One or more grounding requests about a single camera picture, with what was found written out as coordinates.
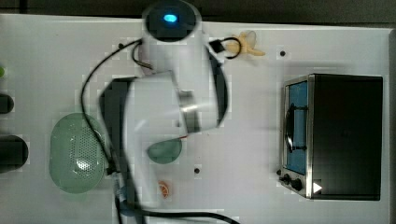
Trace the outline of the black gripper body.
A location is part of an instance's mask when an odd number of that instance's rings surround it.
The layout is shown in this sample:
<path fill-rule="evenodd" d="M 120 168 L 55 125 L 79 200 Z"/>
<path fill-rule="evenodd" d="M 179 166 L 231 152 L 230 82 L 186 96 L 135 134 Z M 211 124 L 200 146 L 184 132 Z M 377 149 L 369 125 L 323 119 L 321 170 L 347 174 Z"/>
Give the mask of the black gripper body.
<path fill-rule="evenodd" d="M 120 173 L 128 173 L 123 128 L 127 96 L 134 77 L 115 78 L 102 91 L 99 106 L 106 131 L 109 136 L 108 150 L 112 163 Z"/>

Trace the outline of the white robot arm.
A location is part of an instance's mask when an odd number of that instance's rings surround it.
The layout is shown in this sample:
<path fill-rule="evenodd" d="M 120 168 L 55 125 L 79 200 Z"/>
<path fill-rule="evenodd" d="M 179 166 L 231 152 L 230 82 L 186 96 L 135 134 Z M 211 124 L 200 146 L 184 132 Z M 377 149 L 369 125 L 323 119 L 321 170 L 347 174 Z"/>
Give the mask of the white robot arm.
<path fill-rule="evenodd" d="M 99 104 L 125 183 L 124 201 L 162 202 L 149 149 L 217 127 L 219 103 L 199 11 L 184 0 L 159 0 L 143 14 L 141 77 L 114 78 Z"/>

